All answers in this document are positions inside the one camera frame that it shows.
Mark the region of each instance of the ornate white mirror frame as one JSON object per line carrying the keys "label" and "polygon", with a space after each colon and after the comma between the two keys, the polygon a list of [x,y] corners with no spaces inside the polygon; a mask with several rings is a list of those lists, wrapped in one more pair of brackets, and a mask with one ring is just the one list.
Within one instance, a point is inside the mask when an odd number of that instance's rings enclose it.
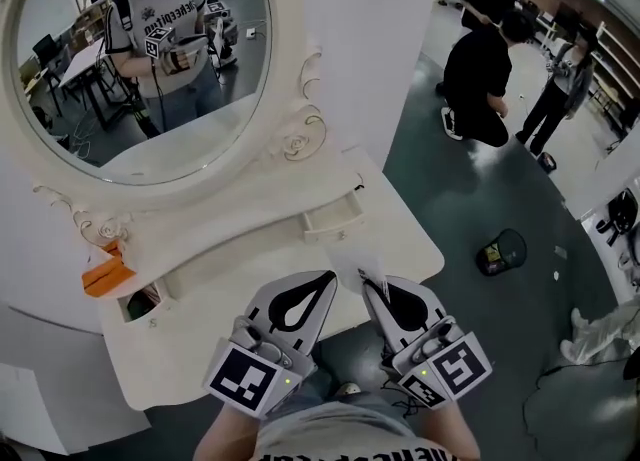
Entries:
{"label": "ornate white mirror frame", "polygon": [[324,121],[308,100],[321,52],[307,46],[302,0],[268,0],[268,74],[235,143],[200,171],[141,186],[92,176],[89,165],[43,142],[45,131],[18,78],[17,19],[24,1],[0,0],[0,139],[37,181],[35,191],[69,205],[87,240],[121,241],[137,275],[109,297],[131,294],[230,238],[341,199],[360,183],[325,143]]}

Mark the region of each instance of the black wire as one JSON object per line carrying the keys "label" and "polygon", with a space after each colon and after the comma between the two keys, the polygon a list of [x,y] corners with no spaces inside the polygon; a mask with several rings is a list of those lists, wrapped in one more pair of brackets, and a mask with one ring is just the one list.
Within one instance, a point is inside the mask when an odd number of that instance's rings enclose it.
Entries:
{"label": "black wire", "polygon": [[[620,334],[622,334],[622,332],[627,329],[627,327],[629,327],[631,325],[631,323],[633,321],[636,320],[636,318],[638,317],[638,315],[640,314],[640,309],[638,311],[636,311],[635,315],[633,316],[633,318],[627,322],[622,329],[620,330]],[[620,362],[627,362],[629,361],[629,359],[631,358],[631,356],[627,356],[626,358],[621,358],[619,360],[609,360],[609,361],[601,361],[598,363],[593,363],[591,365],[559,365],[557,367],[554,367],[552,369],[547,370],[546,372],[543,372],[542,374],[540,374],[538,376],[538,378],[536,379],[536,388],[533,392],[531,392],[529,394],[529,396],[522,402],[522,421],[524,422],[524,427],[525,427],[525,432],[527,433],[527,436],[529,436],[529,438],[531,438],[533,440],[533,446],[535,448],[535,451],[537,454],[540,454],[540,451],[538,450],[538,438],[536,435],[531,434],[531,432],[529,431],[529,422],[527,421],[527,403],[531,400],[531,398],[538,393],[540,390],[542,390],[542,388],[540,387],[540,381],[542,381],[544,378],[552,376],[553,374],[556,374],[558,372],[560,372],[561,370],[564,369],[570,369],[570,368],[581,368],[581,369],[588,369],[588,368],[593,368],[593,367],[599,367],[600,365],[607,365],[609,363],[620,363]]]}
{"label": "black wire", "polygon": [[164,93],[162,93],[162,89],[160,88],[160,84],[158,83],[156,65],[153,60],[151,61],[151,74],[153,75],[153,80],[156,83],[156,90],[158,91],[158,98],[160,99],[160,111],[162,112],[162,130],[164,132],[167,132],[167,115],[164,112]]}

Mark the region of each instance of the gray floor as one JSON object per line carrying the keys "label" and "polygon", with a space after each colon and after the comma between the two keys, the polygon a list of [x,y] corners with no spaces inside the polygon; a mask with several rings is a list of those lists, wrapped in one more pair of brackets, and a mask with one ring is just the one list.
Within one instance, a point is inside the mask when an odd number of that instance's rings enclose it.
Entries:
{"label": "gray floor", "polygon": [[[267,20],[264,0],[222,0],[231,9],[235,21],[240,27],[238,44],[233,48],[238,62],[228,66],[220,72],[220,84],[225,104],[230,104],[254,93],[258,87],[262,75],[265,54],[267,51],[267,28],[264,23]],[[254,40],[246,39],[247,28],[254,27],[262,33]],[[105,80],[112,82],[110,75],[105,74]],[[98,100],[105,117],[110,117],[117,107],[107,106],[100,94],[97,85],[93,86],[94,94]],[[31,101],[31,105],[41,106],[53,118],[54,135],[74,135],[74,132],[89,141],[84,144],[79,154],[84,160],[94,166],[103,166],[123,151],[147,140],[140,130],[132,115],[126,115],[113,123],[105,132],[97,123],[97,119],[87,99],[88,110],[85,111],[82,103],[75,102],[72,98],[63,100],[62,93],[57,91],[58,101],[62,109],[62,116],[57,116],[54,103],[47,86],[40,85]],[[123,94],[118,86],[114,88],[111,98],[122,99]]]}
{"label": "gray floor", "polygon": [[[594,319],[615,306],[613,293],[586,234],[536,162],[515,143],[487,159],[476,144],[447,138],[442,103],[432,91],[442,71],[423,56],[416,72],[385,173],[445,256],[442,273],[425,285],[464,329],[475,331],[493,363],[491,378],[461,401],[483,459],[624,461],[633,448],[636,401],[620,363],[568,368],[541,381],[527,405],[536,454],[523,402],[542,372],[565,364],[557,346],[570,336],[571,308]],[[528,260],[521,269],[485,278],[474,255],[504,228],[525,237]],[[567,251],[567,260],[555,254],[556,246]],[[322,342],[317,352],[340,380],[378,391],[386,379],[378,369],[381,348],[367,324]],[[624,352],[606,356],[615,360]],[[402,398],[382,395],[389,402]],[[219,408],[207,397],[149,410],[152,430],[73,457],[190,459]],[[418,430],[419,416],[411,421]]]}

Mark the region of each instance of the shelf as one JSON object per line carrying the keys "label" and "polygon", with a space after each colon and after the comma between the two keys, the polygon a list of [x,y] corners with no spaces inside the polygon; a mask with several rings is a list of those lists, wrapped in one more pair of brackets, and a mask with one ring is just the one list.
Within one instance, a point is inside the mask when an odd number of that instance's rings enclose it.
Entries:
{"label": "shelf", "polygon": [[609,75],[611,75],[611,77],[613,77],[613,79],[614,79],[614,80],[618,83],[618,85],[619,85],[619,86],[624,90],[624,92],[625,92],[627,95],[629,95],[629,97],[630,97],[630,98],[633,98],[633,97],[634,97],[634,94],[633,94],[633,93],[631,93],[631,91],[630,91],[630,90],[629,90],[629,88],[625,85],[625,83],[624,83],[624,82],[622,82],[622,81],[620,80],[620,77],[618,77],[618,76],[616,75],[616,73],[613,71],[613,68],[611,68],[611,67],[610,67],[610,66],[609,66],[609,65],[608,65],[608,64],[607,64],[607,63],[606,63],[606,62],[605,62],[605,61],[604,61],[600,56],[598,56],[598,55],[596,55],[596,54],[593,54],[593,59],[595,59],[595,60],[600,64],[600,66],[602,66],[602,68],[604,68],[604,69],[607,71],[607,73],[608,73]]}
{"label": "shelf", "polygon": [[[609,31],[609,29],[607,29],[606,27],[604,27],[604,28],[603,28],[603,32],[607,33],[607,36],[608,36],[609,38],[611,38],[613,41],[615,41],[615,42],[618,44],[618,46],[619,46],[622,50],[624,50],[625,54],[627,54],[627,56],[629,56],[629,59],[631,59],[631,61],[633,61],[633,62],[638,66],[638,68],[640,68],[640,63],[638,62],[638,60],[637,60],[635,57],[633,57],[633,55],[631,54],[631,52],[629,52],[629,50],[627,49],[627,47],[625,47],[625,46],[620,42],[620,40],[618,40],[618,38],[616,38],[616,37],[613,35],[613,33],[612,33],[611,31]],[[602,43],[602,40],[601,40],[601,39],[599,39],[599,42],[600,42],[600,45],[602,45],[602,46],[604,47],[604,44]]]}
{"label": "shelf", "polygon": [[613,51],[607,47],[604,43],[600,42],[600,46],[611,56],[611,58],[620,65],[620,67],[627,72],[627,75],[629,77],[631,77],[631,80],[635,83],[636,86],[638,86],[638,88],[640,88],[640,82],[638,82],[638,79],[635,78],[635,76],[631,73],[631,70],[629,70],[626,66],[624,66],[624,63],[622,61],[620,61],[620,58],[618,56],[616,56]]}

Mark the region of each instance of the white sneaker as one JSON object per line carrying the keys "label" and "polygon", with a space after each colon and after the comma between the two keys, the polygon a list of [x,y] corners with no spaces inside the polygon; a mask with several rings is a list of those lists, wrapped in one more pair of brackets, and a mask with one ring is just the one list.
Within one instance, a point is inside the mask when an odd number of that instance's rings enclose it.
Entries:
{"label": "white sneaker", "polygon": [[232,65],[238,60],[238,58],[235,56],[235,54],[232,53],[226,59],[219,59],[218,56],[214,55],[211,57],[211,60],[213,61],[213,67],[216,70],[220,70],[220,68],[224,68],[225,66]]}
{"label": "white sneaker", "polygon": [[583,319],[582,315],[580,315],[580,310],[574,308],[571,310],[571,324],[573,324],[573,327],[576,329],[582,329],[589,325],[589,321]]}
{"label": "white sneaker", "polygon": [[442,116],[442,125],[447,136],[456,141],[462,141],[462,136],[456,134],[456,120],[454,112],[448,107],[443,107],[440,111]]}
{"label": "white sneaker", "polygon": [[345,383],[336,392],[336,397],[344,397],[345,395],[355,395],[362,393],[360,387],[355,383]]}
{"label": "white sneaker", "polygon": [[569,342],[568,340],[560,342],[560,352],[562,353],[562,356],[574,365],[582,365],[581,363],[578,363],[577,358],[573,354],[573,342]]}

